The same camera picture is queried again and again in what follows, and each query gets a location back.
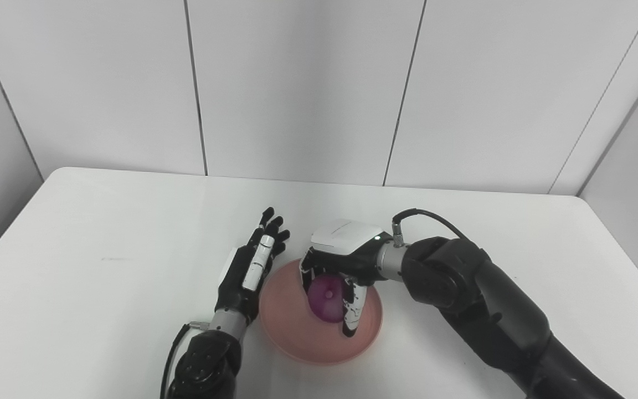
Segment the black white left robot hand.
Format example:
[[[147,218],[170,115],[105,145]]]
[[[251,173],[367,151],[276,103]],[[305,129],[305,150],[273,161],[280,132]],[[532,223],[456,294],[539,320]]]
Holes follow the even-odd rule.
[[[284,219],[275,214],[273,207],[266,208],[246,245],[232,251],[218,288],[215,311],[237,313],[243,316],[246,325],[256,320],[264,281],[290,237],[283,223]]]

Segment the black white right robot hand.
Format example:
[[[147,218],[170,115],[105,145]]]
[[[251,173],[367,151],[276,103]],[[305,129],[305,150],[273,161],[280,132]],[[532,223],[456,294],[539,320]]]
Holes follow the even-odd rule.
[[[318,228],[300,261],[303,290],[309,293],[319,276],[337,276],[342,304],[342,333],[355,336],[367,298],[377,281],[386,281],[382,254],[393,237],[381,227],[347,219],[337,219]]]

